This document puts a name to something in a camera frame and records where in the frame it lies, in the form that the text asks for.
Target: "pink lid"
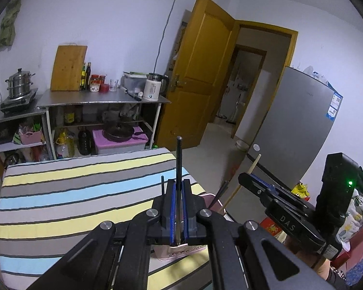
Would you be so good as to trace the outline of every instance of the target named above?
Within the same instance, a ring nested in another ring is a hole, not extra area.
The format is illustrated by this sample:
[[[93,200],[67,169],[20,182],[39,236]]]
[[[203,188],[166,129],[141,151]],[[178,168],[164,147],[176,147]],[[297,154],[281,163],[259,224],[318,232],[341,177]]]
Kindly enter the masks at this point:
[[[93,138],[94,142],[97,145],[98,148],[116,148],[116,147],[125,147],[125,146],[131,146],[131,145],[140,145],[140,144],[146,144],[148,142],[148,137],[142,133],[140,135],[135,135],[137,139],[131,138],[130,140],[126,142],[112,142],[107,140],[102,135],[103,130],[93,130]],[[134,132],[142,132],[142,129],[139,126],[136,126],[134,128]]]

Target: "wooden cutting board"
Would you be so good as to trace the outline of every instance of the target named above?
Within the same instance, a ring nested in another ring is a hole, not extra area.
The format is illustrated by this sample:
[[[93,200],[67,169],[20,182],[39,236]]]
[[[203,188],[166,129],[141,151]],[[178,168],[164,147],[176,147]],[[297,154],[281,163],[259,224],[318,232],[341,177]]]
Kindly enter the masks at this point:
[[[60,45],[56,51],[51,91],[79,90],[87,46]]]

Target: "door panel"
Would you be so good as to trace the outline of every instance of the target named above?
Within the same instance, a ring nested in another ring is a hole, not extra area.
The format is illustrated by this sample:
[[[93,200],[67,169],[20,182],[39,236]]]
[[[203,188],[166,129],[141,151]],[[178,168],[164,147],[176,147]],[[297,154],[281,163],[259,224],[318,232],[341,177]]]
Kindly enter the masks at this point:
[[[167,98],[156,143],[176,148],[200,144],[238,37],[235,20],[211,0],[196,0],[180,45],[171,79],[176,84]]]

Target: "frying pan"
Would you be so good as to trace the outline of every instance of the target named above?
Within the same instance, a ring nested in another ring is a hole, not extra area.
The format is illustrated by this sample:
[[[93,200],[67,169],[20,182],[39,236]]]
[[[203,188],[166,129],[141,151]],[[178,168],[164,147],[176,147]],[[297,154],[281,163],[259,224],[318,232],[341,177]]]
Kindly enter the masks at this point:
[[[144,139],[135,136],[141,134],[143,134],[143,132],[134,132],[133,126],[124,123],[106,124],[102,131],[103,137],[105,137],[108,141],[116,143],[126,142],[131,138]]]

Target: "bolt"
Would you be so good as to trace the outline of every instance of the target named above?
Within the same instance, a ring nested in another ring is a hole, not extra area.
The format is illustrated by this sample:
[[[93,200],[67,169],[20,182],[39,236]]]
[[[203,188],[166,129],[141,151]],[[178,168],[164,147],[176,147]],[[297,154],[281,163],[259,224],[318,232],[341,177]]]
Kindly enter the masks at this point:
[[[254,230],[257,230],[258,224],[253,220],[249,220],[249,221],[246,221],[245,227],[246,227],[246,229],[254,231]]]
[[[100,227],[103,230],[109,230],[112,226],[113,226],[113,222],[111,222],[109,220],[101,222],[101,224],[100,224]]]
[[[212,215],[212,212],[209,209],[202,209],[199,214],[203,217],[210,217]]]
[[[159,214],[157,209],[151,208],[147,210],[147,216],[149,217],[156,217]]]

